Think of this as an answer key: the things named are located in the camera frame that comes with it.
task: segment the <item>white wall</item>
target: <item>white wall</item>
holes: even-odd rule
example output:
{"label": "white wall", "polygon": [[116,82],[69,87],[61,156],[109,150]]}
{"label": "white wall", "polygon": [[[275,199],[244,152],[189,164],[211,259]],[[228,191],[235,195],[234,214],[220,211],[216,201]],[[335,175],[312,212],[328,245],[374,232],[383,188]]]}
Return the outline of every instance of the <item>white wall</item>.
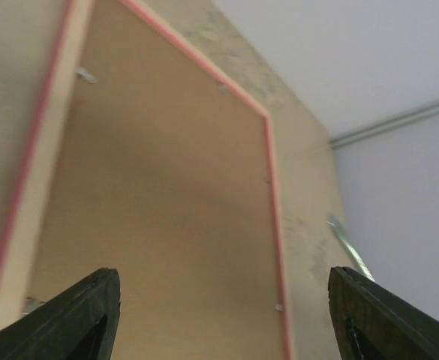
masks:
{"label": "white wall", "polygon": [[335,158],[351,242],[379,284],[439,320],[439,116]]}
{"label": "white wall", "polygon": [[439,99],[439,0],[214,0],[332,137]]}

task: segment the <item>metal rail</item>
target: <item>metal rail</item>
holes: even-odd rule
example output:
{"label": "metal rail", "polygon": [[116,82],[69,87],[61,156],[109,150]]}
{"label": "metal rail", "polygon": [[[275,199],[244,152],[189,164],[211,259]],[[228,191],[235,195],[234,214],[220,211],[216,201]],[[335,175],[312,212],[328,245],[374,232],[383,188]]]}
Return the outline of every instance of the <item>metal rail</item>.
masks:
{"label": "metal rail", "polygon": [[334,236],[339,240],[342,247],[346,250],[347,255],[350,257],[357,270],[361,272],[364,276],[366,276],[369,280],[374,281],[371,272],[369,271],[364,261],[362,261],[361,256],[358,254],[353,245],[350,244],[346,229],[344,228],[344,226],[342,226],[341,221],[339,221],[338,218],[333,214],[330,214],[326,222],[329,225],[329,228],[331,229]]}

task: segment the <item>frame backing board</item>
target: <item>frame backing board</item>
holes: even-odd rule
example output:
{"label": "frame backing board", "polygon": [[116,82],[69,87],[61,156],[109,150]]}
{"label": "frame backing board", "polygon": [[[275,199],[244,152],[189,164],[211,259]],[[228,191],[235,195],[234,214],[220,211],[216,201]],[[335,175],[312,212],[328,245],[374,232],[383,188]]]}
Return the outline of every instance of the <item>frame backing board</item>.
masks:
{"label": "frame backing board", "polygon": [[30,293],[114,267],[115,359],[283,359],[265,113],[151,21],[95,3]]}

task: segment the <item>red trim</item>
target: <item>red trim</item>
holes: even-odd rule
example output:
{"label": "red trim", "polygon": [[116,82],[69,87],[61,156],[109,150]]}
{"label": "red trim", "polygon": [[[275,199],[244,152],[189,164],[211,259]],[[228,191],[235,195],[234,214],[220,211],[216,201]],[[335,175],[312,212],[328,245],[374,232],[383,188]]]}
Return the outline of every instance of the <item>red trim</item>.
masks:
{"label": "red trim", "polygon": [[29,171],[31,169],[32,158],[34,156],[34,151],[38,142],[39,134],[41,132],[44,111],[49,100],[54,73],[56,72],[59,56],[61,55],[62,47],[65,42],[66,28],[68,27],[69,20],[71,19],[72,8],[75,1],[76,0],[67,0],[64,15],[62,17],[62,22],[59,27],[59,33],[56,36],[50,66],[47,71],[47,75],[41,91],[41,96],[39,98],[36,112],[32,120],[32,129],[29,135],[29,140],[27,142],[26,153],[22,159],[19,178],[17,180],[16,188],[14,190],[14,195],[11,199],[8,215],[6,217],[5,228],[0,238],[0,278],[2,275],[2,269],[4,267],[5,257],[9,250],[11,236],[16,225],[17,215],[20,211],[20,204],[23,198],[24,190],[26,188],[26,181],[29,176]]}
{"label": "red trim", "polygon": [[280,223],[280,204],[279,204],[279,186],[276,178],[276,164],[275,164],[275,147],[274,147],[274,136],[272,133],[272,120],[269,114],[265,112],[262,107],[258,106],[255,100],[235,84],[231,79],[225,76],[221,71],[219,71],[214,65],[209,61],[202,58],[195,49],[193,49],[189,44],[185,43],[182,39],[178,38],[171,30],[164,26],[160,21],[158,21],[153,15],[151,15],[147,10],[141,8],[140,5],[134,3],[133,0],[119,0],[124,3],[128,8],[130,8],[134,13],[136,13],[142,20],[148,23],[154,30],[162,34],[172,45],[180,49],[187,57],[189,57],[196,64],[201,66],[207,73],[212,77],[216,78],[220,83],[225,84],[229,90],[235,94],[241,101],[250,106],[259,116],[263,118],[264,131],[266,133],[266,144],[268,152],[268,165],[269,174],[271,177],[271,203],[272,203],[272,216],[274,222],[274,232],[275,232],[275,246],[276,246],[276,256],[278,261],[278,277],[279,277],[279,291],[281,292],[281,301],[284,307],[283,311],[283,327],[284,327],[284,342],[286,349],[286,359],[292,359],[292,347],[290,343],[290,333],[289,333],[289,321],[287,318],[287,299],[286,299],[286,289],[285,289],[285,267],[284,267],[284,255],[282,252],[281,243],[281,223]]}

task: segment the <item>wooden frame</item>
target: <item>wooden frame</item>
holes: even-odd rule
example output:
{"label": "wooden frame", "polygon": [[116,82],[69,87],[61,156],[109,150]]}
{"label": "wooden frame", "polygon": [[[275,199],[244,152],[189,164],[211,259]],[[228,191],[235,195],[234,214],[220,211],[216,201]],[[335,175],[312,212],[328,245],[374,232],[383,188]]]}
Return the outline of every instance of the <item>wooden frame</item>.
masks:
{"label": "wooden frame", "polygon": [[[24,160],[21,180],[17,186],[16,196],[11,205],[8,225],[6,226],[0,246],[0,328],[14,321],[14,318],[17,318],[20,313],[21,300],[26,293],[35,248],[41,231],[42,219],[44,218],[49,199],[50,183],[56,165],[57,154],[61,146],[62,129],[72,97],[72,87],[75,78],[74,69],[79,63],[82,45],[86,37],[86,28],[89,23],[89,14],[92,12],[92,3],[93,1],[91,0],[69,1],[62,30],[56,44],[50,75],[44,86],[43,96],[35,116],[34,131],[32,132]],[[180,35],[164,24],[145,5],[135,4],[131,0],[124,0],[122,3],[220,84],[224,84],[229,92],[252,108],[258,117],[262,119],[269,160],[270,199],[278,273],[280,276],[279,285],[282,294],[281,302],[284,306],[284,339],[287,347],[287,357],[290,358],[287,296],[284,286],[285,273],[279,220],[279,189],[275,171],[271,119],[261,105],[216,68],[208,59],[204,58],[192,46],[187,44]]]}

